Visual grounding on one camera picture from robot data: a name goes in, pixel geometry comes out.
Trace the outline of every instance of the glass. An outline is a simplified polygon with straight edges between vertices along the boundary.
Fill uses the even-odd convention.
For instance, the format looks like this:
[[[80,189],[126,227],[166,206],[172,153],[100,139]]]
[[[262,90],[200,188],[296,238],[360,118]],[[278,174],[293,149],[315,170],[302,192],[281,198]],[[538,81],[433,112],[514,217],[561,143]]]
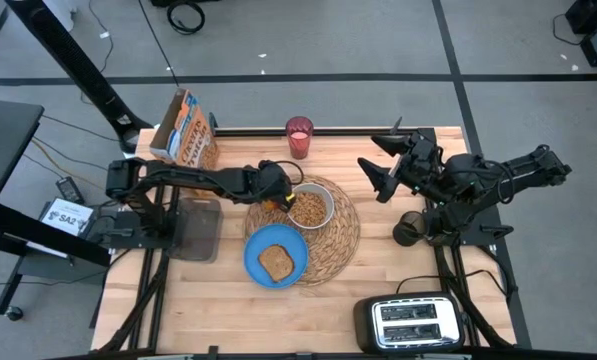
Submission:
[[[292,117],[285,126],[289,151],[294,159],[304,159],[309,153],[311,135],[314,133],[314,124],[304,116]]]

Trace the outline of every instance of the wheel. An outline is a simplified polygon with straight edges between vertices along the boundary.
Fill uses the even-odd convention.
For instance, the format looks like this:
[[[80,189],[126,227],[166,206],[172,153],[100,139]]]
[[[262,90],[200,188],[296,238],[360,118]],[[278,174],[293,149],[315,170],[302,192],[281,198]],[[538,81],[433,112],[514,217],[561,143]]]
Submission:
[[[10,306],[7,308],[7,311],[5,312],[5,316],[7,317],[7,319],[11,320],[11,321],[18,321],[20,319],[22,319],[23,316],[23,312],[19,307],[16,306]]]

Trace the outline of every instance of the toast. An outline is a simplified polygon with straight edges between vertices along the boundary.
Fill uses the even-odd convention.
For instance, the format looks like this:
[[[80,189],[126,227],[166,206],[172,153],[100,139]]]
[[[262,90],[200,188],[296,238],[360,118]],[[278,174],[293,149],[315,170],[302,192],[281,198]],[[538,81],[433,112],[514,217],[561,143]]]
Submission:
[[[258,255],[258,262],[275,283],[289,277],[295,269],[294,260],[289,256],[287,249],[278,244],[263,250]]]

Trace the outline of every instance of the woven placemat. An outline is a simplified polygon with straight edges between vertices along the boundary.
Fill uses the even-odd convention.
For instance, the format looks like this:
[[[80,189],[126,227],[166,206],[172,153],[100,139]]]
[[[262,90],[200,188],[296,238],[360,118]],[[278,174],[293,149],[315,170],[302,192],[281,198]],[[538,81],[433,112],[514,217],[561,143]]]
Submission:
[[[268,211],[262,205],[254,204],[245,216],[245,241],[256,230],[269,224],[286,224],[298,230],[309,246],[309,265],[296,284],[318,285],[338,275],[351,261],[360,241],[360,219],[349,196],[335,183],[309,175],[305,175],[303,183],[321,185],[333,196],[334,216],[327,225],[316,230],[301,229],[282,211]]]

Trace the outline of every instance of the butcher block table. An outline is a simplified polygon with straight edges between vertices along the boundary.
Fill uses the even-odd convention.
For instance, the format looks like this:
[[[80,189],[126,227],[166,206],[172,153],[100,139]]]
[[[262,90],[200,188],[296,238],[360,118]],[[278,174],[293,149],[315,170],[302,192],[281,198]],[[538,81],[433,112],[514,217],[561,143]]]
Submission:
[[[437,275],[432,247],[424,241],[402,247],[391,234],[403,213],[424,208],[424,199],[400,186],[388,203],[378,203],[357,164],[358,157],[365,157],[380,166],[395,165],[395,159],[368,136],[379,131],[388,133],[386,128],[317,128],[309,156],[294,160],[305,174],[333,181],[353,201],[361,223],[360,242],[344,270],[316,286],[269,290],[257,285],[243,266],[243,221],[248,206],[221,199],[224,220],[216,261],[169,262],[157,353],[207,353],[211,345],[219,346],[220,353],[360,352],[353,305],[366,297],[394,293],[404,278]],[[154,133],[142,131],[136,156],[153,159],[149,143]],[[466,152],[460,127],[437,127],[435,133],[445,160]],[[218,129],[217,168],[257,166],[262,159],[293,160],[281,134],[277,128]],[[479,249],[463,246],[461,252],[466,273],[486,269],[500,278],[496,263]],[[134,249],[110,269],[92,348],[109,341],[134,306],[143,257],[144,250]],[[451,256],[446,257],[451,264]],[[156,253],[153,271],[158,259]],[[469,277],[468,286],[485,318],[514,343],[505,298],[492,280],[482,273]],[[420,279],[406,282],[401,292],[437,290],[437,279]],[[147,344],[152,311],[147,309],[143,316],[139,347]]]

